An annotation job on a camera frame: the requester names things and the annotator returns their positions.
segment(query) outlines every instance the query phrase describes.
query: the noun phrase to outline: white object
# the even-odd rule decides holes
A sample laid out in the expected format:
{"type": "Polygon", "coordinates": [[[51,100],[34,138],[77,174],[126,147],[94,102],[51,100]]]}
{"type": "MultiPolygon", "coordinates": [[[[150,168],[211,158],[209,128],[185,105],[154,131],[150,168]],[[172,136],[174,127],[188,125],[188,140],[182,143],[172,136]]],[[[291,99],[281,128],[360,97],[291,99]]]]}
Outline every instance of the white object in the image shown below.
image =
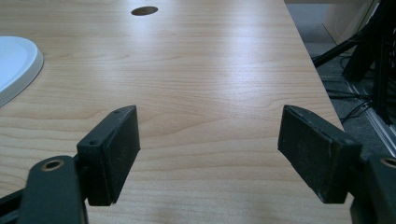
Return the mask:
{"type": "Polygon", "coordinates": [[[0,106],[23,91],[38,75],[43,54],[32,41],[0,36],[0,106]]]}

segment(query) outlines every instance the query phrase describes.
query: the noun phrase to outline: wooden desk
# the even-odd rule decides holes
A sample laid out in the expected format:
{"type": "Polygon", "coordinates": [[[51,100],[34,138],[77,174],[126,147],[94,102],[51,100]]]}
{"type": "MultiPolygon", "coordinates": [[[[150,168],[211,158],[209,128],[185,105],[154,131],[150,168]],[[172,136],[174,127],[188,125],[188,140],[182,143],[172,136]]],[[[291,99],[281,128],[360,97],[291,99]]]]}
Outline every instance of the wooden desk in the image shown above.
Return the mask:
{"type": "Polygon", "coordinates": [[[321,204],[276,149],[284,104],[341,127],[283,1],[5,0],[0,35],[45,57],[0,108],[0,196],[137,105],[142,150],[91,223],[349,223],[348,204],[321,204]],[[131,15],[147,5],[159,11],[131,15]]]}

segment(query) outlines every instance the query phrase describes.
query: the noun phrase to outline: white curved edge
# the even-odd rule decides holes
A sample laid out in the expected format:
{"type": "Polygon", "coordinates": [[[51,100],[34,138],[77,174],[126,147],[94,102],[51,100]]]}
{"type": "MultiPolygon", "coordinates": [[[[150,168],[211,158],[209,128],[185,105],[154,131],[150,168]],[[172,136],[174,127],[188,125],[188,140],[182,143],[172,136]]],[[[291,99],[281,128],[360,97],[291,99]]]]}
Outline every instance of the white curved edge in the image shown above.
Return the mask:
{"type": "Polygon", "coordinates": [[[0,97],[0,107],[14,99],[24,89],[26,89],[26,87],[28,87],[33,82],[33,80],[35,80],[35,77],[37,77],[37,75],[40,73],[43,65],[44,56],[41,51],[36,48],[35,60],[33,61],[32,66],[29,68],[29,73],[25,76],[21,76],[14,83],[3,90],[2,97],[0,97]]]}

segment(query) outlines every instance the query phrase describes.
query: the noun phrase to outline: wood grain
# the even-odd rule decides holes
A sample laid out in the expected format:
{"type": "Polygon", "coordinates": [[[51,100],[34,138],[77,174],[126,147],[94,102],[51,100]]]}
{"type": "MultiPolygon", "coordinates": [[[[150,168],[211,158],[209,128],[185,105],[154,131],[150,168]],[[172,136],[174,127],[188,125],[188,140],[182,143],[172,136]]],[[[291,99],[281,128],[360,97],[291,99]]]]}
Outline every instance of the wood grain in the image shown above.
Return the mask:
{"type": "Polygon", "coordinates": [[[282,106],[341,127],[283,1],[1,1],[0,35],[45,64],[0,108],[0,196],[137,105],[142,150],[91,223],[348,223],[277,151],[282,106]],[[159,10],[136,17],[137,7],[159,10]]]}

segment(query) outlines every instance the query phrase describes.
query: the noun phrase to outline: black stand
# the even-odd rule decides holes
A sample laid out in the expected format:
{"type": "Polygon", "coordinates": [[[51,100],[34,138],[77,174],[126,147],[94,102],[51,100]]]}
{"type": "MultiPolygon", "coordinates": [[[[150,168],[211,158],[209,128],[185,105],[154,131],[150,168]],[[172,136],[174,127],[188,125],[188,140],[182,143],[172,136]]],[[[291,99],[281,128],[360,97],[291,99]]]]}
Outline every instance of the black stand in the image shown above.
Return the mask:
{"type": "Polygon", "coordinates": [[[373,89],[373,107],[376,114],[387,124],[391,124],[387,112],[387,89],[390,74],[390,43],[396,28],[395,19],[396,1],[382,0],[374,16],[361,31],[313,60],[315,67],[319,67],[356,46],[343,72],[348,81],[361,81],[375,62],[377,76],[373,89]]]}

